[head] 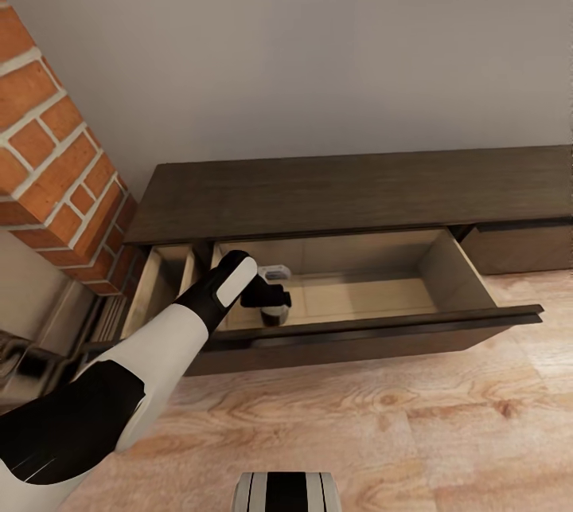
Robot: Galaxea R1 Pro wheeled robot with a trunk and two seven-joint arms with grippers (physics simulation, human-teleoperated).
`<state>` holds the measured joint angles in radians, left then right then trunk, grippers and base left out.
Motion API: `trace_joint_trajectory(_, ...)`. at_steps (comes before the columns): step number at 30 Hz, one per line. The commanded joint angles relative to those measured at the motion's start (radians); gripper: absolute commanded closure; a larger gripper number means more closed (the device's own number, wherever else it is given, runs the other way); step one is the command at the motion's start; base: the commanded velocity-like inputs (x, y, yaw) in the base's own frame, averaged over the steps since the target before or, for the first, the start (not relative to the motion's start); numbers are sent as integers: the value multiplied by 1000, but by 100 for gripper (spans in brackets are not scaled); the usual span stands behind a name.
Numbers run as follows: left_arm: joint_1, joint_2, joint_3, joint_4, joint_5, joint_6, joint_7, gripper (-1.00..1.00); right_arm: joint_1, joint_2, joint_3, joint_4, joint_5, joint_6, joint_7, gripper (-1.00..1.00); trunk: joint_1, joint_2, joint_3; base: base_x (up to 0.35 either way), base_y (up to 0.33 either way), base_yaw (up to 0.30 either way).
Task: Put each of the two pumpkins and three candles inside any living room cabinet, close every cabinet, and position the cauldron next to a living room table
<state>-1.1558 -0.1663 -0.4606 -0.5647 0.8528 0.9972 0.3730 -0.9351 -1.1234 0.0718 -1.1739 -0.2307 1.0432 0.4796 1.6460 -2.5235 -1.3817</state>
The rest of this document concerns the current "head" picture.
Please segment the pillar candle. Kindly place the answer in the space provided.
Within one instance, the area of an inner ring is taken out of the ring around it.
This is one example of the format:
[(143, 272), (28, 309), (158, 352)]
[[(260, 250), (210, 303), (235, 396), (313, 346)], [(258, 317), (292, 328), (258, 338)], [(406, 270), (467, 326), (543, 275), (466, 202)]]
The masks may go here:
[(260, 314), (265, 325), (283, 326), (288, 319), (289, 307), (286, 305), (282, 305), (281, 307), (261, 307)]

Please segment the robot trunk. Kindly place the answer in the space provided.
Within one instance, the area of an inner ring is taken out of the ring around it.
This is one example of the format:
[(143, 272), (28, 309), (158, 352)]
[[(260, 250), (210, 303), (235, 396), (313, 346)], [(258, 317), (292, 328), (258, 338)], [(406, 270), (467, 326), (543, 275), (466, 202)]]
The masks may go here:
[(243, 472), (231, 512), (341, 512), (331, 472)]

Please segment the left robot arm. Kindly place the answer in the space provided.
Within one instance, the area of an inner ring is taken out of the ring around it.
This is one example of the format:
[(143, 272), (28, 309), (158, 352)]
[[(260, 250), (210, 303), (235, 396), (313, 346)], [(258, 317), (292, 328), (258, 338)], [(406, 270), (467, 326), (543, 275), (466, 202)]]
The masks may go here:
[(289, 277), (230, 252), (71, 384), (2, 414), (0, 512), (57, 512), (111, 452), (141, 438), (239, 297), (243, 307), (291, 307), (290, 293), (267, 283)]

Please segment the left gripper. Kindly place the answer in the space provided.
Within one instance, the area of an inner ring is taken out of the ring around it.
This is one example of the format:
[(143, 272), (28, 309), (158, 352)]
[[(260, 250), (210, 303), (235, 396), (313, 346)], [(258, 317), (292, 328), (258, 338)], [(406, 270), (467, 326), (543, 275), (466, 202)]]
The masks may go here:
[(284, 291), (281, 284), (268, 285), (267, 282), (263, 282), (263, 290), (255, 298), (247, 299), (245, 296), (240, 298), (243, 307), (281, 307), (282, 305), (291, 307), (292, 305), (290, 293)]

